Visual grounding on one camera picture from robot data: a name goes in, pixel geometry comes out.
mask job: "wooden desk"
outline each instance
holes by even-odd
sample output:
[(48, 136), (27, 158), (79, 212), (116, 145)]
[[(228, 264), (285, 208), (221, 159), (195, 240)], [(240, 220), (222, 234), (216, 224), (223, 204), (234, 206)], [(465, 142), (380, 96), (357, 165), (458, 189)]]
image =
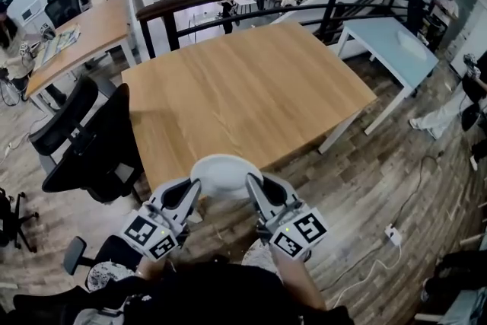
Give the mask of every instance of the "wooden desk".
[(127, 41), (127, 23), (126, 0), (109, 0), (56, 29), (61, 32), (73, 24), (79, 24), (81, 35), (75, 44), (64, 49), (32, 74), (26, 96), (51, 113), (50, 107), (40, 98), (39, 93), (79, 65), (118, 45), (122, 46), (129, 65), (136, 65)]
[(184, 47), (122, 78), (152, 190), (214, 153), (268, 167), (376, 98), (330, 49), (289, 23)]

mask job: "white table leg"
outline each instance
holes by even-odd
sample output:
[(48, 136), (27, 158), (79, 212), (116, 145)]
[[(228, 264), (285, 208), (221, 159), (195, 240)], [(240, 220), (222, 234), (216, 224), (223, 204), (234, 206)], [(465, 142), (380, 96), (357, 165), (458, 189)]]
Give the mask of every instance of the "white table leg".
[(380, 115), (375, 119), (375, 121), (373, 121), (373, 123), (368, 128), (366, 128), (365, 134), (371, 134), (375, 130), (375, 128), (378, 127), (382, 123), (382, 121), (384, 121), (387, 116), (391, 114), (393, 110), (409, 96), (409, 94), (411, 94), (411, 92), (412, 88), (408, 85), (405, 85), (401, 92), (399, 92), (397, 96), (393, 99), (393, 101), (389, 103), (389, 106), (387, 106), (385, 110), (380, 113)]
[(40, 94), (32, 95), (30, 99), (48, 116), (54, 116), (56, 113)]
[(332, 146), (335, 141), (343, 134), (344, 131), (347, 130), (347, 128), (352, 124), (352, 122), (357, 118), (357, 116), (360, 114), (361, 110), (359, 110), (357, 113), (353, 114), (349, 118), (345, 119), (342, 123), (337, 125), (335, 129), (332, 131), (332, 134), (328, 136), (326, 141), (321, 144), (321, 146), (318, 148), (318, 151), (323, 154), (325, 153), (330, 146)]
[(122, 50), (123, 54), (125, 54), (125, 57), (127, 58), (127, 62), (129, 63), (130, 67), (136, 66), (137, 62), (135, 62), (134, 55), (132, 54), (132, 51), (130, 50), (130, 45), (129, 41), (124, 38), (121, 42), (122, 45)]
[(340, 57), (340, 54), (342, 54), (343, 48), (345, 47), (345, 44), (347, 43), (347, 40), (349, 39), (349, 29), (346, 27), (343, 29), (342, 35), (340, 36), (340, 39), (338, 41), (337, 47), (336, 47), (336, 55), (337, 57)]

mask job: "wooden floor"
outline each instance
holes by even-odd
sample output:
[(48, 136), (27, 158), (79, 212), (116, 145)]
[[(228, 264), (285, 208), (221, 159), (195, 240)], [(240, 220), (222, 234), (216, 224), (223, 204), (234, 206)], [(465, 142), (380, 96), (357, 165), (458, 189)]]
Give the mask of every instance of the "wooden floor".
[[(365, 278), (375, 259), (388, 265), (396, 262), (399, 251), (388, 242), (384, 228), (398, 218), (396, 226), (403, 235), (398, 266), (391, 271), (376, 268), (366, 283), (348, 291), (340, 303), (346, 304), (356, 324), (405, 324), (420, 308), (420, 286), (431, 274), (437, 256), (457, 249), (459, 239), (481, 229), (476, 207), (484, 197), (487, 167), (482, 162), (474, 174), (468, 158), (469, 144), (482, 135), (477, 128), (464, 135), (458, 119), (436, 142), (427, 133), (409, 127), (408, 118), (438, 107), (449, 94), (446, 84), (455, 85), (443, 65), (422, 85), (416, 99), (406, 100), (366, 136), (363, 130), (397, 94), (399, 86), (384, 67), (365, 57), (353, 59), (349, 65), (379, 100), (324, 156), (309, 148), (275, 172), (289, 180), (301, 198), (317, 206), (330, 226), (332, 234), (314, 249), (307, 263), (330, 307), (344, 288)], [(115, 75), (125, 67), (124, 61), (116, 61), (116, 65), (95, 72)], [(58, 85), (69, 91), (73, 83), (66, 78)], [(103, 102), (100, 97), (97, 105)], [(0, 103), (0, 151), (9, 142), (16, 145), (31, 123), (42, 116), (30, 104), (10, 108)], [(408, 201), (418, 186), (421, 166), (421, 186)], [(82, 284), (84, 272), (73, 278), (62, 268), (70, 240), (79, 235), (88, 242), (88, 255), (96, 253), (135, 207), (131, 197), (103, 206), (81, 190), (46, 194), (40, 189), (44, 177), (36, 152), (27, 142), (0, 165), (2, 187), (10, 195), (26, 192), (23, 210), (40, 213), (39, 221), (25, 228), (28, 239), (38, 247), (37, 254), (13, 246), (0, 250), (0, 282), (19, 286), (18, 290), (0, 288), (0, 303), (6, 308), (11, 308), (11, 299), (18, 293), (49, 295)], [(139, 189), (149, 195), (146, 183)], [(256, 216), (250, 205), (205, 203), (200, 211), (205, 221), (192, 226), (179, 258), (200, 260), (215, 252), (241, 258), (255, 238)]]

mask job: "white plate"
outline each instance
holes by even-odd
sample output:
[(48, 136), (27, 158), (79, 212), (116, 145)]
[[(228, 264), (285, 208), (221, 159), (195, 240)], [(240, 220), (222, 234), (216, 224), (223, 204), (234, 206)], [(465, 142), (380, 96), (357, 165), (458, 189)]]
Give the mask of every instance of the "white plate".
[(210, 155), (194, 164), (191, 181), (201, 180), (202, 195), (243, 199), (249, 196), (245, 186), (248, 174), (264, 180), (255, 165), (232, 155)]

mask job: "woman with long hair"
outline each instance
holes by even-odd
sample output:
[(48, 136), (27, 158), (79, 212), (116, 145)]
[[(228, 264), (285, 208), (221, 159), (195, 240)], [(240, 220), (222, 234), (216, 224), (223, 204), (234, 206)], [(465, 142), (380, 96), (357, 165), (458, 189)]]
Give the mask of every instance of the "woman with long hair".
[[(8, 16), (8, 6), (14, 0), (0, 0), (0, 68), (7, 69), (8, 79), (21, 94), (27, 89), (29, 76), (32, 74), (35, 61), (20, 54), (24, 41), (40, 39), (38, 34), (27, 34), (23, 27)], [(66, 102), (66, 95), (50, 84), (46, 91), (61, 107)]]

